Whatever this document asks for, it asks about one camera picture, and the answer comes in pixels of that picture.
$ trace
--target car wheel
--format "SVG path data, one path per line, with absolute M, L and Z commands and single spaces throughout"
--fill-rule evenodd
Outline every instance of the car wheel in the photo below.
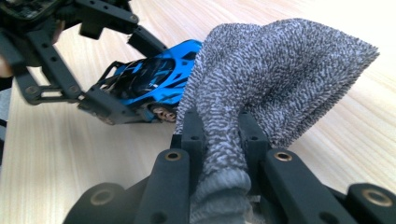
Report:
M 160 120 L 176 122 L 177 112 L 167 105 L 152 105 L 149 110 Z

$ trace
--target toy car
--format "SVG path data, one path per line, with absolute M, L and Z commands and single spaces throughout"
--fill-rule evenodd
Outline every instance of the toy car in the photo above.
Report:
M 202 44 L 187 40 L 154 58 L 112 63 L 96 85 L 138 113 L 144 121 L 175 122 L 194 59 Z M 116 68 L 113 77 L 106 78 Z

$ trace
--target wooden table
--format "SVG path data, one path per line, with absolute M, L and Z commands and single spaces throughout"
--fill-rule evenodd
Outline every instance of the wooden table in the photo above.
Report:
M 396 36 L 391 1 L 134 0 L 140 24 L 167 46 L 204 40 L 218 24 L 322 22 L 379 47 L 381 56 L 348 94 L 291 147 L 326 185 L 370 182 L 396 192 Z M 141 58 L 126 35 L 99 41 L 63 32 L 56 47 L 87 90 L 113 61 Z M 147 176 L 168 148 L 173 124 L 108 126 L 70 104 L 30 106 L 12 92 L 1 169 L 0 223 L 61 223 L 79 196 L 102 182 L 125 188 Z

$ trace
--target wood grain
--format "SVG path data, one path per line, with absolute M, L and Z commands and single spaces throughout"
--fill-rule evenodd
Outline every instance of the wood grain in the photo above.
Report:
M 167 46 L 204 40 L 218 24 L 268 24 L 305 18 L 379 47 L 380 57 L 348 94 L 290 149 L 326 185 L 370 182 L 396 192 L 396 16 L 394 3 L 325 0 L 134 0 L 140 24 Z M 104 30 L 99 41 L 63 32 L 56 47 L 87 90 L 113 61 L 142 56 L 126 35 Z M 44 82 L 38 69 L 36 77 Z M 107 126 L 70 104 L 30 106 L 13 89 L 0 182 L 0 223 L 62 223 L 90 187 L 125 188 L 147 176 L 169 147 L 173 124 Z

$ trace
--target knit fabric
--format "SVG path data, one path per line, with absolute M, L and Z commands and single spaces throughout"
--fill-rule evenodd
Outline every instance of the knit fabric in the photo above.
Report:
M 302 19 L 222 24 L 206 38 L 177 110 L 175 133 L 196 107 L 207 152 L 191 223 L 244 223 L 250 209 L 238 135 L 244 109 L 272 147 L 288 147 L 332 108 L 377 57 L 376 48 Z

